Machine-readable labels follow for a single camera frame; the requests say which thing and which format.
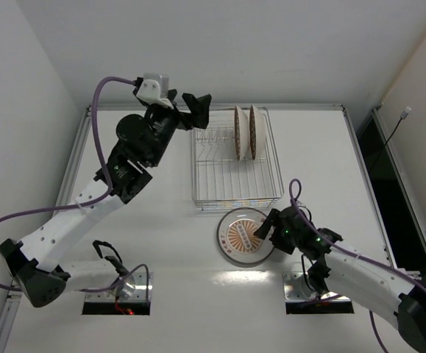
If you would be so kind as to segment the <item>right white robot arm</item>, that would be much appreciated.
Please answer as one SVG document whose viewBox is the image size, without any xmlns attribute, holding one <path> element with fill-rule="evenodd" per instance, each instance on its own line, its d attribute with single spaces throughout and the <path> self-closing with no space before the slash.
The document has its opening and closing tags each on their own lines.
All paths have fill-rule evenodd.
<svg viewBox="0 0 426 353">
<path fill-rule="evenodd" d="M 348 297 L 392 325 L 412 349 L 426 352 L 426 273 L 415 279 L 364 257 L 338 233 L 315 228 L 295 207 L 271 210 L 255 236 L 312 260 L 308 283 L 314 292 Z"/>
</svg>

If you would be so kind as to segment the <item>orange sunburst plate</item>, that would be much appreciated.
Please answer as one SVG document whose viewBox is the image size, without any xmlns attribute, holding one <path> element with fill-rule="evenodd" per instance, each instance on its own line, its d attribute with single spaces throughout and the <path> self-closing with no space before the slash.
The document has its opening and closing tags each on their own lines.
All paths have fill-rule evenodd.
<svg viewBox="0 0 426 353">
<path fill-rule="evenodd" d="M 265 262 L 274 252 L 270 240 L 255 236 L 266 214 L 251 207 L 226 213 L 216 228 L 216 242 L 223 256 L 233 265 L 253 267 Z"/>
</svg>

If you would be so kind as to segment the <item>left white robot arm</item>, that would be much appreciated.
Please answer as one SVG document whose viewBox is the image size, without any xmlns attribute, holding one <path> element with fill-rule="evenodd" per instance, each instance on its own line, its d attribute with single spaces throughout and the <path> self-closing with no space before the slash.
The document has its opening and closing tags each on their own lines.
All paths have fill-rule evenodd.
<svg viewBox="0 0 426 353">
<path fill-rule="evenodd" d="M 184 93 L 189 111 L 175 104 L 145 103 L 144 115 L 129 114 L 116 126 L 117 143 L 107 161 L 108 175 L 97 171 L 74 199 L 74 208 L 58 212 L 40 229 L 20 240 L 6 239 L 0 255 L 33 307 L 44 307 L 69 291 L 120 288 L 128 274 L 120 260 L 62 263 L 63 255 L 104 217 L 128 204 L 152 180 L 148 168 L 158 166 L 176 130 L 206 129 L 211 95 Z"/>
</svg>

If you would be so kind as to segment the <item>floral brown-rim plate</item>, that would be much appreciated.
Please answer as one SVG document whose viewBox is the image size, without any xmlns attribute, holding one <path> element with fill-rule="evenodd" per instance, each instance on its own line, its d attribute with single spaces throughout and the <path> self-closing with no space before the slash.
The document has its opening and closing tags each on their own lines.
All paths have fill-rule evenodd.
<svg viewBox="0 0 426 353">
<path fill-rule="evenodd" d="M 249 119 L 239 107 L 234 108 L 235 153 L 237 160 L 245 158 L 249 151 Z"/>
<path fill-rule="evenodd" d="M 249 110 L 249 135 L 252 159 L 260 158 L 266 147 L 265 115 L 255 105 Z"/>
</svg>

